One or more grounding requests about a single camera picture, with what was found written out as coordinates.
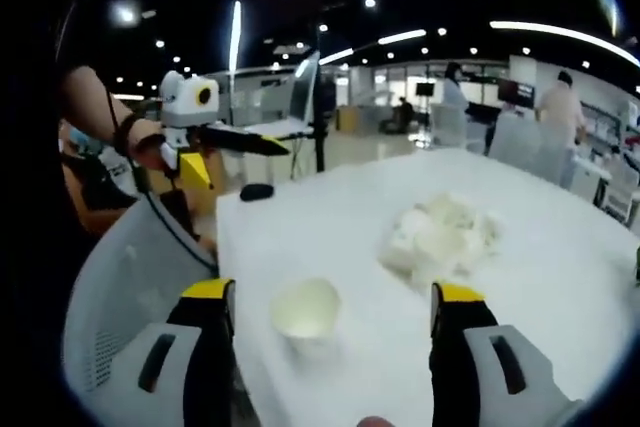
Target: office desk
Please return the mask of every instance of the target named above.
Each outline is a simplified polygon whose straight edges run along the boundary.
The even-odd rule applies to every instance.
[[[637,238],[582,199],[459,149],[418,151],[280,185],[273,198],[218,200],[221,273],[237,281],[234,348],[264,427],[354,426],[380,415],[431,425],[430,305],[377,261],[394,219],[458,193],[503,219],[498,254],[468,278],[503,324],[553,363],[569,398],[589,398],[633,333],[624,292]],[[269,302],[301,279],[342,298],[336,355],[296,357],[271,327]]]

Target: computer screen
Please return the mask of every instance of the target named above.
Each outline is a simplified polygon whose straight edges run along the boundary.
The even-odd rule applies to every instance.
[[[313,117],[313,89],[316,84],[320,52],[314,52],[296,68],[293,81],[289,116],[309,123]]]
[[[535,93],[536,89],[528,84],[507,79],[498,81],[498,100],[503,102],[533,109]]]
[[[432,84],[431,82],[416,84],[416,95],[422,97],[433,97],[435,86],[436,84]]]

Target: computer mouse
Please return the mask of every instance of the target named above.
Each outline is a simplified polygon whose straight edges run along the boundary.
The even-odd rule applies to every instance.
[[[240,191],[240,200],[253,202],[273,197],[274,188],[271,184],[247,184]]]

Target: black ceiling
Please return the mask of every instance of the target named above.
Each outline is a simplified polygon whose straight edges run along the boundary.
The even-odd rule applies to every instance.
[[[128,29],[108,22],[106,13],[113,1],[83,1],[70,35],[85,43],[89,39],[94,67],[114,90],[149,95],[150,85],[159,83],[175,67],[171,60],[175,55],[182,59],[179,65],[188,65],[199,74],[227,68],[234,0],[134,0],[142,11],[155,10],[156,15]],[[640,84],[640,69],[601,48],[546,34],[505,34],[489,28],[490,20],[540,22],[621,45],[640,32],[638,0],[616,0],[624,23],[619,24],[615,38],[598,0],[376,1],[375,9],[366,9],[363,0],[305,0],[283,9],[276,0],[243,0],[249,15],[244,17],[239,68],[276,60],[297,63],[295,55],[283,61],[273,50],[299,41],[319,46],[323,55],[373,43],[347,60],[355,63],[366,57],[371,65],[388,63],[388,51],[394,52],[394,62],[470,57],[470,47],[478,48],[479,57],[505,59],[527,46],[536,58],[577,69],[588,60],[591,73],[627,90],[634,91]],[[329,26],[328,32],[318,33],[321,22]],[[436,34],[439,27],[447,28],[445,37]],[[375,45],[379,37],[418,28],[426,29],[427,36],[387,47]],[[165,42],[163,49],[155,47],[156,39]],[[265,39],[273,43],[266,44]],[[428,56],[420,53],[424,46],[429,48]],[[637,46],[631,50],[639,57]],[[125,79],[121,85],[115,83],[119,76]],[[144,86],[137,87],[137,81]]]

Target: wristband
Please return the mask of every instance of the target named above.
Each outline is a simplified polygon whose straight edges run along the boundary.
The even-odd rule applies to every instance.
[[[125,117],[122,122],[120,122],[120,125],[116,127],[116,130],[113,133],[113,148],[116,149],[116,152],[123,157],[129,157],[129,132],[131,132],[133,124],[140,119],[141,117],[138,114],[132,112]]]

